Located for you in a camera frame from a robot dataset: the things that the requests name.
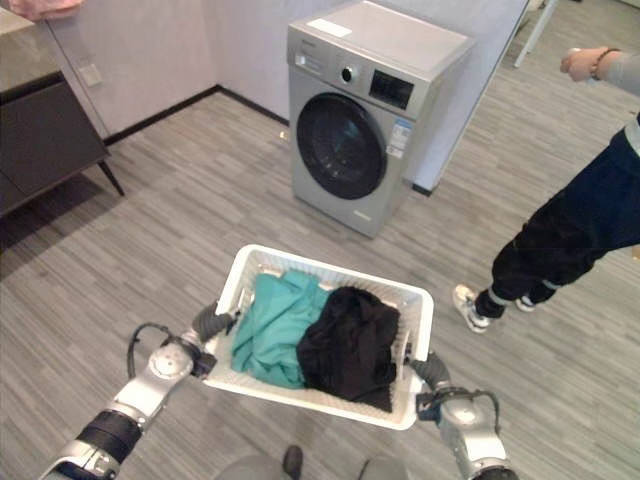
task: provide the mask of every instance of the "cabinet leg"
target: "cabinet leg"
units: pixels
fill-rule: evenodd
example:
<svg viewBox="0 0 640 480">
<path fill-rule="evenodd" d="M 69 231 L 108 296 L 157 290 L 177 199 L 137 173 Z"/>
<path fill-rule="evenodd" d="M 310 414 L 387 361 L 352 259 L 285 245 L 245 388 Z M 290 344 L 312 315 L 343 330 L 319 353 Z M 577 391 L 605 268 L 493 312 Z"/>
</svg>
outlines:
<svg viewBox="0 0 640 480">
<path fill-rule="evenodd" d="M 102 160 L 101 162 L 98 162 L 98 165 L 100 166 L 102 173 L 107 176 L 113 187 L 118 191 L 120 195 L 124 197 L 124 190 L 122 190 L 122 187 L 118 183 L 118 179 L 113 175 L 113 172 L 109 168 L 109 165 L 107 165 L 107 161 Z"/>
</svg>

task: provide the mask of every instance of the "washing machine door glass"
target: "washing machine door glass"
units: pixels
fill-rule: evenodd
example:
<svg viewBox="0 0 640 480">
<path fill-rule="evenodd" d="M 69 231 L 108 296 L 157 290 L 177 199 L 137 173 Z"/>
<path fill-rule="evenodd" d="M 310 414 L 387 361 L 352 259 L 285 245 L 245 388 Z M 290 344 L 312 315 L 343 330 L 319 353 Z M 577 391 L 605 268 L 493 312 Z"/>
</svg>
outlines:
<svg viewBox="0 0 640 480">
<path fill-rule="evenodd" d="M 353 200 L 380 185 L 387 167 L 382 136 L 353 100 L 336 93 L 313 97 L 298 117 L 296 136 L 309 173 L 328 192 Z"/>
</svg>

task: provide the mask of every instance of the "gray sleeve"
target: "gray sleeve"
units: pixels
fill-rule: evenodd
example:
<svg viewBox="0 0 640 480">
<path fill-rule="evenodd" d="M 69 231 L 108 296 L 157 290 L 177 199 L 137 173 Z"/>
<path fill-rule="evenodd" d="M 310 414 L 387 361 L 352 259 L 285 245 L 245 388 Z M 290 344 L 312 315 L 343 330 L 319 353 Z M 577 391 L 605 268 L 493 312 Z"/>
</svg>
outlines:
<svg viewBox="0 0 640 480">
<path fill-rule="evenodd" d="M 640 95 L 640 53 L 622 53 L 609 67 L 607 82 Z"/>
</svg>

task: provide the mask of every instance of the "black cloth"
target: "black cloth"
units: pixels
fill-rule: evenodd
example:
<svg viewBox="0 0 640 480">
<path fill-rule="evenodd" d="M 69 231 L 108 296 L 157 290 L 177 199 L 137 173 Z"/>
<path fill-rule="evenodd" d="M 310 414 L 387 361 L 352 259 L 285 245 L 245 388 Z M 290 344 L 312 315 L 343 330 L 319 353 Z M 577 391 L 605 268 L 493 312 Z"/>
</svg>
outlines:
<svg viewBox="0 0 640 480">
<path fill-rule="evenodd" d="M 491 290 L 505 301 L 528 294 L 539 303 L 590 271 L 607 252 L 638 243 L 640 157 L 620 131 L 504 246 L 493 262 Z M 505 310 L 488 290 L 475 306 L 490 318 Z"/>
<path fill-rule="evenodd" d="M 305 386 L 390 412 L 389 385 L 396 378 L 390 347 L 399 317 L 365 290 L 334 290 L 298 344 Z"/>
</svg>

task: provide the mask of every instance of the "wrist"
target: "wrist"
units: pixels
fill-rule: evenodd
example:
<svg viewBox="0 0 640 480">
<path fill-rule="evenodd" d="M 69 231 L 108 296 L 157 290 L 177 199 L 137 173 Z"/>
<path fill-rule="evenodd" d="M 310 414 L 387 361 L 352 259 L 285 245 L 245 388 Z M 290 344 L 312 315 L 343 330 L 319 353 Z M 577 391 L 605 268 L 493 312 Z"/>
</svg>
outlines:
<svg viewBox="0 0 640 480">
<path fill-rule="evenodd" d="M 620 54 L 619 48 L 602 47 L 597 49 L 598 56 L 589 68 L 591 78 L 599 81 L 606 78 L 611 62 Z"/>
</svg>

